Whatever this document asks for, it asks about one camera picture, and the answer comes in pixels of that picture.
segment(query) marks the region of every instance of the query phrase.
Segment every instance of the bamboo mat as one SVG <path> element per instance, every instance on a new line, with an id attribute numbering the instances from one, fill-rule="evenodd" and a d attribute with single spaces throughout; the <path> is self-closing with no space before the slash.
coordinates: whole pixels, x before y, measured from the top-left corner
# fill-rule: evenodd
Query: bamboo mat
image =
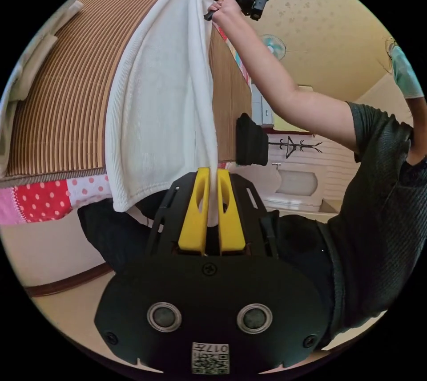
<path id="1" fill-rule="evenodd" d="M 83 9 L 56 46 L 15 115 L 10 177 L 105 168 L 104 127 L 117 64 L 157 0 L 79 0 Z"/>
<path id="2" fill-rule="evenodd" d="M 236 159 L 236 121 L 252 115 L 252 95 L 227 43 L 215 27 L 209 46 L 209 64 L 213 77 L 213 119 L 217 131 L 218 160 Z"/>

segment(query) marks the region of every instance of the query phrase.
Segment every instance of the circular sensor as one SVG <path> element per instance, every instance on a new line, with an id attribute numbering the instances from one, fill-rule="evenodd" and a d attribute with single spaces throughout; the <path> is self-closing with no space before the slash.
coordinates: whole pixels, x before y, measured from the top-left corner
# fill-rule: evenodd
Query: circular sensor
<path id="1" fill-rule="evenodd" d="M 261 333 L 267 330 L 273 321 L 273 314 L 263 304 L 249 304 L 237 315 L 238 327 L 246 333 Z"/>
<path id="2" fill-rule="evenodd" d="M 173 332 L 181 326 L 179 310 L 168 302 L 157 302 L 147 312 L 148 323 L 159 332 Z"/>

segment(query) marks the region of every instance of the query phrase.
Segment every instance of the wooden baseboard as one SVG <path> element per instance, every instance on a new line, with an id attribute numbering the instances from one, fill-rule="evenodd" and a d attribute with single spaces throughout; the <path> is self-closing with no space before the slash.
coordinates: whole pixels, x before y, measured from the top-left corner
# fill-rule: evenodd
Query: wooden baseboard
<path id="1" fill-rule="evenodd" d="M 98 277 L 102 277 L 105 274 L 110 273 L 111 271 L 113 271 L 111 267 L 107 263 L 104 263 L 101 265 L 97 265 L 96 267 L 93 267 L 90 270 L 83 271 L 82 273 L 67 277 L 66 279 L 59 280 L 57 282 L 41 284 L 39 286 L 27 286 L 24 287 L 24 289 L 28 293 L 30 298 L 53 295 L 55 293 L 61 293 L 70 289 L 77 288 L 78 286 L 95 280 Z"/>

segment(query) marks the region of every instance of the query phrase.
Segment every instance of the yellow clamp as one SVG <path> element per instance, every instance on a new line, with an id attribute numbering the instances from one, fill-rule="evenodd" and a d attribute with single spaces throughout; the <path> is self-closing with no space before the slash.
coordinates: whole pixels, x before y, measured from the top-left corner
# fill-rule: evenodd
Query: yellow clamp
<path id="1" fill-rule="evenodd" d="M 218 169 L 217 180 L 218 233 L 221 254 L 243 251 L 246 242 L 228 170 Z M 200 255 L 205 253 L 209 190 L 210 170 L 201 168 L 197 171 L 193 193 L 178 241 L 178 246 L 182 251 L 195 252 Z"/>

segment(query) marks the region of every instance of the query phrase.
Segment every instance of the qr code sticker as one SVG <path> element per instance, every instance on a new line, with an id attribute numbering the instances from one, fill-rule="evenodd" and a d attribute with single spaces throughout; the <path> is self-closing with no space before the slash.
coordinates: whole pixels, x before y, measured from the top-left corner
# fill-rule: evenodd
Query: qr code sticker
<path id="1" fill-rule="evenodd" d="M 230 373 L 228 344 L 194 342 L 191 351 L 191 368 L 196 374 L 226 375 Z"/>

